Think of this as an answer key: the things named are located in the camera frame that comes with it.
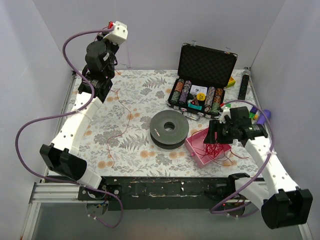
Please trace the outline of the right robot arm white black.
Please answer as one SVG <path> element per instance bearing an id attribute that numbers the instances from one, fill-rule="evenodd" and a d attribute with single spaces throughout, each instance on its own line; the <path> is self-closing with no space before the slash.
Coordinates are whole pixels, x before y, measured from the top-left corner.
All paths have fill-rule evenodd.
<path id="1" fill-rule="evenodd" d="M 247 107 L 223 107 L 218 120 L 211 120 L 206 144 L 241 142 L 259 170 L 250 177 L 246 173 L 228 176 L 227 197 L 211 209 L 221 214 L 218 207 L 230 199 L 244 196 L 258 210 L 270 229 L 303 225 L 307 222 L 313 196 L 289 176 L 274 152 L 274 143 L 261 124 L 253 124 Z"/>

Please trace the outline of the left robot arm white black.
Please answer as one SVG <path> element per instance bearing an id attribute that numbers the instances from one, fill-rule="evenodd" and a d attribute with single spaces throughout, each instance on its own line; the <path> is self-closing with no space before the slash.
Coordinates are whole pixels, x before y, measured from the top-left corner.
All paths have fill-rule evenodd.
<path id="1" fill-rule="evenodd" d="M 86 160 L 78 157 L 84 134 L 93 116 L 102 106 L 113 85 L 117 65 L 116 52 L 124 39 L 114 33 L 102 33 L 86 48 L 86 65 L 82 71 L 88 82 L 82 81 L 76 95 L 73 110 L 60 132 L 50 145 L 42 145 L 40 155 L 49 170 L 90 187 L 89 194 L 95 200 L 106 196 L 102 177 L 90 170 Z"/>

